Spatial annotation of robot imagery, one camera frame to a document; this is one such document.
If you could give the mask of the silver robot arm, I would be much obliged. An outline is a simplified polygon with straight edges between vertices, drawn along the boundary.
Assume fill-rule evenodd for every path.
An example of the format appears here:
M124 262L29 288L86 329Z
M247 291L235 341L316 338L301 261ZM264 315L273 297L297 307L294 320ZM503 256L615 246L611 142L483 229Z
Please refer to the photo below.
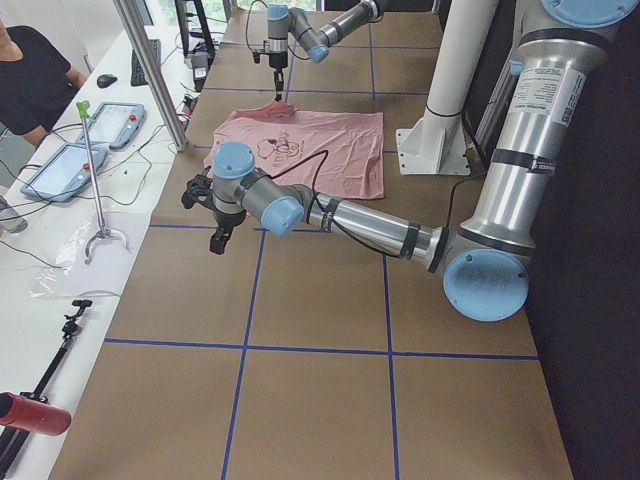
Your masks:
M285 4L266 6L267 39L260 48L251 48L256 64L266 56L269 66L274 70L275 101L281 101L284 92L284 70L289 61L289 37L307 54L313 63L323 62L331 47L337 45L355 30L368 23L380 21L389 2L383 0L358 1L355 6L340 16L315 29L307 13L297 7Z
M605 61L620 23L635 8L633 1L517 3L515 90L475 211L457 230L429 228L310 185L279 186L239 142L215 150L211 165L188 182L182 204L213 214L213 253L224 252L247 216L279 236L306 223L440 274L449 302L468 318L508 318L528 296L530 228L587 76Z

